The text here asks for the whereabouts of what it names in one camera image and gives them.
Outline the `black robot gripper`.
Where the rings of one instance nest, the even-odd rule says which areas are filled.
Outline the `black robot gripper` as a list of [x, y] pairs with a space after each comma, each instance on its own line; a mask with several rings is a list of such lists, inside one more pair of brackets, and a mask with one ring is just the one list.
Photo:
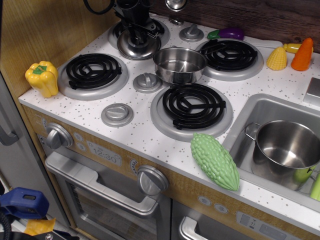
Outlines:
[[148, 36], [158, 37], [158, 30], [150, 17], [150, 0], [116, 0], [113, 9], [126, 30], [129, 31], [133, 45], [146, 45]]

